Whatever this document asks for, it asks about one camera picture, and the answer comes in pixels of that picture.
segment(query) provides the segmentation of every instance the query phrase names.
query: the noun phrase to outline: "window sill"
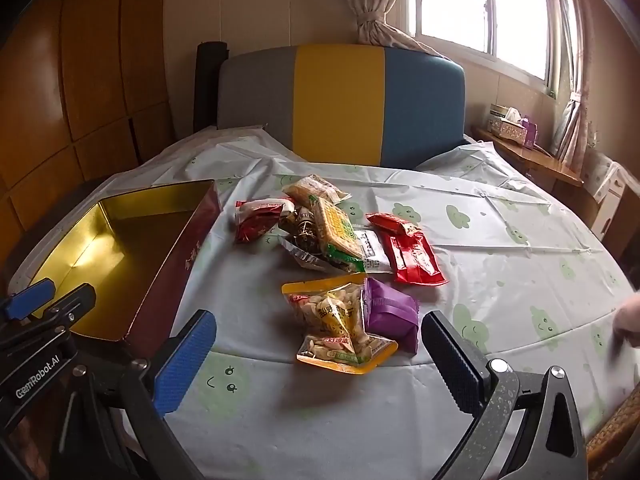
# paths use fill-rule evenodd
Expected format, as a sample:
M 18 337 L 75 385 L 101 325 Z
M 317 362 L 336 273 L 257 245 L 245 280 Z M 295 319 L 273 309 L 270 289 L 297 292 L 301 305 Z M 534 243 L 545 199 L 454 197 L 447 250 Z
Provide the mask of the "window sill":
M 415 39 L 421 41 L 430 47 L 433 47 L 443 56 L 449 57 L 451 60 L 456 61 L 470 61 L 476 65 L 488 68 L 494 72 L 511 77 L 516 81 L 523 83 L 531 89 L 548 95 L 548 87 L 544 80 L 525 72 L 522 69 L 513 66 L 501 59 L 497 59 L 494 56 L 480 52 L 468 46 L 453 43 L 451 41 L 441 40 L 440 38 L 433 38 L 431 36 L 425 36 L 423 34 L 416 34 Z

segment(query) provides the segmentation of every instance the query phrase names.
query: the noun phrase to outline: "window frame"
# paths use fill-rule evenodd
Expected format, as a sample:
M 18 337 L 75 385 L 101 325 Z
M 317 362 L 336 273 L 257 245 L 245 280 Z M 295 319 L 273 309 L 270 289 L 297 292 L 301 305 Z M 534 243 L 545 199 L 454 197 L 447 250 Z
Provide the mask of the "window frame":
M 559 0 L 546 0 L 548 14 L 548 33 L 546 47 L 546 73 L 545 78 L 540 79 L 533 74 L 518 68 L 511 63 L 503 61 L 495 56 L 497 41 L 497 22 L 495 19 L 495 0 L 487 0 L 487 38 L 486 44 L 489 52 L 481 52 L 474 48 L 443 40 L 422 33 L 422 0 L 415 0 L 415 39 L 429 44 L 436 50 L 441 46 L 442 50 L 452 56 L 484 66 L 495 72 L 511 77 L 530 88 L 556 98 L 560 81 L 561 62 L 561 15 Z M 410 30 L 409 12 L 405 13 L 404 30 Z

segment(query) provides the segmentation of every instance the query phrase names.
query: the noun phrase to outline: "curtain tieback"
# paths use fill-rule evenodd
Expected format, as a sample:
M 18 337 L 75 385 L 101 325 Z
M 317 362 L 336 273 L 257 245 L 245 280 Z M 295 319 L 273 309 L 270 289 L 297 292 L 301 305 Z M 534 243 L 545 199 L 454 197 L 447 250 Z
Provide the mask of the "curtain tieback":
M 364 23 L 367 23 L 367 22 L 382 22 L 382 23 L 386 23 L 386 21 L 385 21 L 385 13 L 384 12 L 377 12 L 376 10 L 372 10 L 371 12 L 364 12 L 363 14 L 359 14 L 357 20 L 358 20 L 358 26 L 363 25 Z

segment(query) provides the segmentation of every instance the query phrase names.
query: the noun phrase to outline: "open box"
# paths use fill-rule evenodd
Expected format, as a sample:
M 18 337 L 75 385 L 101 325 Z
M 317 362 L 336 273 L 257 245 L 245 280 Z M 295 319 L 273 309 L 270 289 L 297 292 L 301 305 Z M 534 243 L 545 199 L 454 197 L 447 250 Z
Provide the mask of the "open box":
M 93 285 L 95 306 L 73 332 L 124 341 L 132 354 L 151 357 L 169 337 L 195 257 L 219 214 L 212 180 L 104 198 L 69 229 L 32 283 L 52 279 L 53 301 L 82 283 Z

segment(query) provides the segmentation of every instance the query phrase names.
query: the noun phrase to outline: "window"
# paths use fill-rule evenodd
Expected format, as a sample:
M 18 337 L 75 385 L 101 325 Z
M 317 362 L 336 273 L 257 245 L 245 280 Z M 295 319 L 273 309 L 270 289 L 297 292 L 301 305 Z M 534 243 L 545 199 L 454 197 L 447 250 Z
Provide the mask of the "window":
M 409 33 L 479 51 L 485 59 L 501 60 L 549 86 L 554 41 L 559 39 L 549 1 L 408 0 Z

